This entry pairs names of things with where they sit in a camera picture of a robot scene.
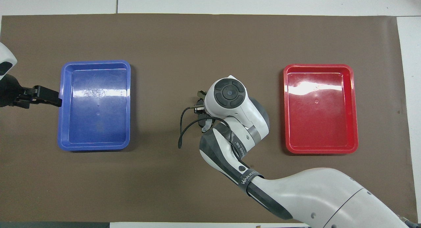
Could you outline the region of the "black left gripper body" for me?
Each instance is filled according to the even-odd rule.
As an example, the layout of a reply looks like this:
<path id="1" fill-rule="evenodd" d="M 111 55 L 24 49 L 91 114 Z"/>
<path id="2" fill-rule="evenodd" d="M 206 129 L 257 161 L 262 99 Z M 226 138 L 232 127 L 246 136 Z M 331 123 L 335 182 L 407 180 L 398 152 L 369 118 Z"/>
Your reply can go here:
<path id="1" fill-rule="evenodd" d="M 0 108 L 17 106 L 28 109 L 36 93 L 36 88 L 22 87 L 14 76 L 6 74 L 0 80 Z"/>

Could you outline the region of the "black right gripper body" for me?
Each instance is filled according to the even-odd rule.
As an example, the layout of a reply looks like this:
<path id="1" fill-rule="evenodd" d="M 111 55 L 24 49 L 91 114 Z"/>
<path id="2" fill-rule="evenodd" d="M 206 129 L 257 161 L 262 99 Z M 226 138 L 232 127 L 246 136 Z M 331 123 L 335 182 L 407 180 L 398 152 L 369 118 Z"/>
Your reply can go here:
<path id="1" fill-rule="evenodd" d="M 200 121 L 197 122 L 199 126 L 211 125 L 211 119 L 206 119 L 209 117 L 209 114 L 205 110 L 204 103 L 195 104 L 194 113 L 197 114 L 197 118 L 200 119 Z"/>

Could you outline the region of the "blue plastic tray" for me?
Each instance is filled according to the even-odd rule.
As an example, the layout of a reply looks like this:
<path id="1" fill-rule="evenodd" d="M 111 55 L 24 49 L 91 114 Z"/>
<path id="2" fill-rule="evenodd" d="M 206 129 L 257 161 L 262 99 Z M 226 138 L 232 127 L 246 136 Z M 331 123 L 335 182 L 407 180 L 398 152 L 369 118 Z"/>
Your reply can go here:
<path id="1" fill-rule="evenodd" d="M 118 151 L 131 130 L 131 66 L 125 60 L 63 65 L 58 146 L 65 151 Z"/>

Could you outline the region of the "brown table mat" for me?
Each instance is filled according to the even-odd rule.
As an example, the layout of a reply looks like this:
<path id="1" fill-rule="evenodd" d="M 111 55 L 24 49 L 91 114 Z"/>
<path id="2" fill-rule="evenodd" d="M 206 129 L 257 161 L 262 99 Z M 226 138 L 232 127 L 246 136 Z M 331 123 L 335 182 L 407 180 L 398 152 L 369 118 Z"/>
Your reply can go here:
<path id="1" fill-rule="evenodd" d="M 73 61 L 131 65 L 131 136 L 117 152 L 57 143 L 58 108 L 0 108 L 0 221 L 282 222 L 209 166 L 201 130 L 177 148 L 179 119 L 233 75 L 266 109 L 270 132 L 244 162 L 267 179 L 330 167 L 394 213 L 418 219 L 397 18 L 197 14 L 3 16 L 0 42 L 24 87 L 60 89 Z M 294 155 L 285 146 L 283 69 L 346 64 L 354 72 L 359 146 Z"/>

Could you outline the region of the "red plastic tray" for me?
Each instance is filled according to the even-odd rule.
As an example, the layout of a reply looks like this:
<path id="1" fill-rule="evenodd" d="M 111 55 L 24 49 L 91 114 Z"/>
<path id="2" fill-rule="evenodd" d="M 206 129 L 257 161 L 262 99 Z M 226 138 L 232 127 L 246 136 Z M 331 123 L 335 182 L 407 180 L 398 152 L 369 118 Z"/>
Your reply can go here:
<path id="1" fill-rule="evenodd" d="M 357 150 L 354 72 L 349 65 L 287 65 L 283 96 L 289 152 L 321 155 Z"/>

